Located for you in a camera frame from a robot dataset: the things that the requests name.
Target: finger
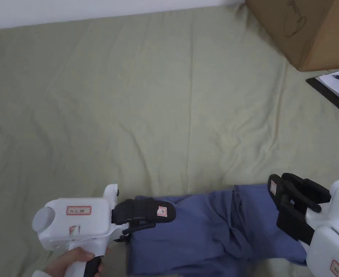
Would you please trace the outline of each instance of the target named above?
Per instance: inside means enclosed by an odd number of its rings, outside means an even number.
[[[99,268],[97,269],[97,271],[98,271],[98,272],[102,272],[103,269],[104,269],[104,264],[101,263],[101,264],[99,265]]]
[[[95,257],[91,252],[88,252],[81,247],[74,248],[60,257],[60,262],[69,266],[76,261],[90,261]]]

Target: wrinkled sheet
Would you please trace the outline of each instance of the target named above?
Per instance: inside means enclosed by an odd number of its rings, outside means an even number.
[[[184,195],[293,172],[339,179],[339,110],[245,5],[0,30],[0,276],[58,253],[31,221],[47,201]],[[112,248],[105,276],[124,276]],[[255,276],[309,276],[270,260]]]

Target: blue pants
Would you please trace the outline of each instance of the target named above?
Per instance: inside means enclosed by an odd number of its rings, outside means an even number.
[[[157,199],[174,204],[176,219],[133,233],[128,274],[244,277],[252,260],[305,264],[304,248],[276,227],[267,185]]]

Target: clipboard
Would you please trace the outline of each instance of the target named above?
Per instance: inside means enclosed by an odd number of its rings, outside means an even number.
[[[315,77],[306,79],[305,81],[339,109],[339,97],[334,92],[330,91],[330,89],[325,87]]]

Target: handle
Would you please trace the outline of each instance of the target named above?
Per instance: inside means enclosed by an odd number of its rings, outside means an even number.
[[[88,262],[75,262],[69,266],[64,277],[94,277],[98,272],[103,256],[97,256]]]
[[[64,277],[94,277],[105,254],[107,243],[108,241],[104,239],[69,244],[69,250],[82,247],[84,250],[94,253],[95,257],[88,262],[77,261],[73,263],[66,269]]]

